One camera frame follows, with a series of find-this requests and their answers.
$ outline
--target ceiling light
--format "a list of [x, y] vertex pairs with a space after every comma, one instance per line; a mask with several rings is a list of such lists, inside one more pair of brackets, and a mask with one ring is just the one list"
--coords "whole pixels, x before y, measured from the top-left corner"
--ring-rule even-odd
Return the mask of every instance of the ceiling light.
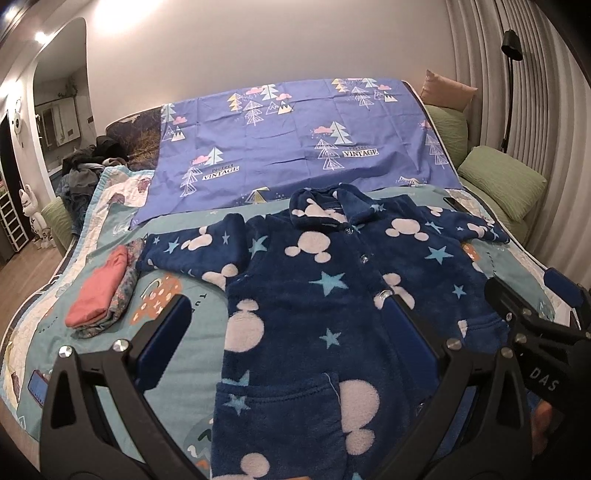
[[45, 45], [51, 40], [51, 36], [45, 35], [43, 32], [37, 32], [35, 34], [35, 40], [37, 40], [41, 45]]

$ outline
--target fleece pajama top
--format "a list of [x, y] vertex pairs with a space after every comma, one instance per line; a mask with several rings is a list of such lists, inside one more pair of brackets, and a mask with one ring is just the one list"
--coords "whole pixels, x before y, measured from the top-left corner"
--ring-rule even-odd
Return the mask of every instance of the fleece pajama top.
[[395, 348], [392, 294], [444, 338], [462, 338], [459, 322], [494, 325], [496, 345], [506, 335], [483, 297], [485, 275], [462, 249], [472, 238], [509, 241], [467, 213], [407, 195], [372, 200], [348, 184], [300, 190], [289, 210], [248, 222], [231, 213], [149, 235], [140, 271], [201, 278], [228, 298], [213, 476], [369, 475], [433, 393]]

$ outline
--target doorway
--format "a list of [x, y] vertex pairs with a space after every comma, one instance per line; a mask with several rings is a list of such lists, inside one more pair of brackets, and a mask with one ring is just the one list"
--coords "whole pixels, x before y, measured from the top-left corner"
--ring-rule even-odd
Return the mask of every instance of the doorway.
[[83, 18], [68, 23], [39, 54], [33, 98], [41, 151], [55, 190], [64, 157], [96, 143]]

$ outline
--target floor lamp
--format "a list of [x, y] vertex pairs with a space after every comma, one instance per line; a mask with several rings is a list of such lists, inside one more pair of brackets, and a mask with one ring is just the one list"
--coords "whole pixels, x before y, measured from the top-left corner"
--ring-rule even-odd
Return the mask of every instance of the floor lamp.
[[501, 151], [507, 153], [507, 146], [509, 145], [509, 132], [511, 131], [511, 117], [513, 116], [513, 60], [523, 60], [523, 53], [521, 52], [521, 41], [517, 33], [513, 30], [507, 30], [503, 36], [502, 52], [507, 56], [507, 69], [509, 71], [509, 114], [507, 116], [507, 129], [505, 130], [505, 138], [501, 144]]

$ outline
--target green pillow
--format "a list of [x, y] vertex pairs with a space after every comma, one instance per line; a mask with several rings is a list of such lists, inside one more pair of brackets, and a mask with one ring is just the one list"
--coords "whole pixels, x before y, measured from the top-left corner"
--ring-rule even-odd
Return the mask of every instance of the green pillow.
[[67, 250], [72, 242], [72, 219], [61, 197], [56, 197], [48, 203], [41, 214], [57, 240], [56, 245], [59, 242], [64, 250]]
[[520, 222], [540, 199], [546, 179], [519, 160], [491, 147], [475, 147], [457, 171]]
[[468, 124], [462, 112], [425, 105], [453, 165], [458, 168], [468, 155]]

